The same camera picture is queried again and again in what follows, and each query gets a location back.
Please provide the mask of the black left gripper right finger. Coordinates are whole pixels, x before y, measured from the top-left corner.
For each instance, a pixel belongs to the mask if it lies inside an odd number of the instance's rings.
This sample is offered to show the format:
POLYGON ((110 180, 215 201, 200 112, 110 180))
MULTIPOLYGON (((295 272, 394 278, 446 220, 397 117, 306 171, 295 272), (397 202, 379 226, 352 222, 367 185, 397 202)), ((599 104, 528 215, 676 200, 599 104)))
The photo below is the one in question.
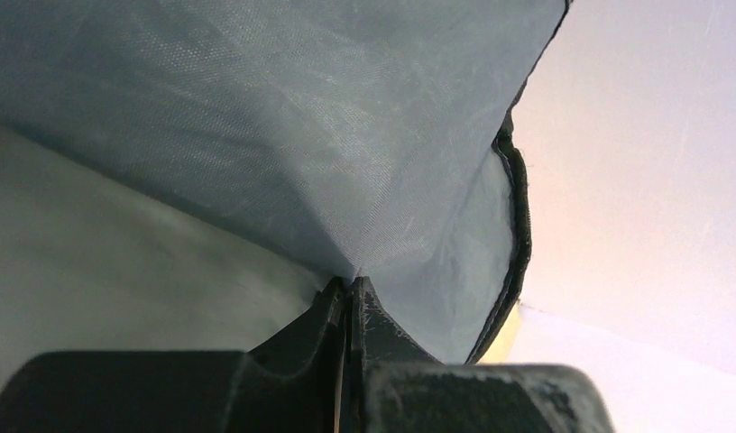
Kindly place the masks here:
POLYGON ((442 364, 389 316, 369 279, 352 284, 353 432, 612 432, 603 398, 561 364, 442 364))

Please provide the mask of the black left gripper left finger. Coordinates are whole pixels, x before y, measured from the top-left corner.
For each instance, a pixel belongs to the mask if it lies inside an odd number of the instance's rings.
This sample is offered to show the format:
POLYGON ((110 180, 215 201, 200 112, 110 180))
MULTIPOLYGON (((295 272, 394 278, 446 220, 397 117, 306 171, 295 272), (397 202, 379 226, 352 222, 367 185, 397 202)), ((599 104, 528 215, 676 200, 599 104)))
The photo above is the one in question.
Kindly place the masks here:
POLYGON ((333 432, 343 306, 332 280, 248 352, 37 355, 0 391, 0 432, 333 432))

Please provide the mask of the blue student backpack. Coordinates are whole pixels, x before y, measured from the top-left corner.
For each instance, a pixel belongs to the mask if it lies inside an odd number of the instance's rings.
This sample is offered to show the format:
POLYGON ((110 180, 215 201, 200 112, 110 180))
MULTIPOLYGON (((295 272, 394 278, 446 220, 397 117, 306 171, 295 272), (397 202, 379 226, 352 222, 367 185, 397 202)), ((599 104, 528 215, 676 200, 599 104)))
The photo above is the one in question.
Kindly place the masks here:
POLYGON ((492 145, 567 1, 0 1, 0 391, 30 358, 248 350, 365 277, 479 360, 518 248, 492 145))

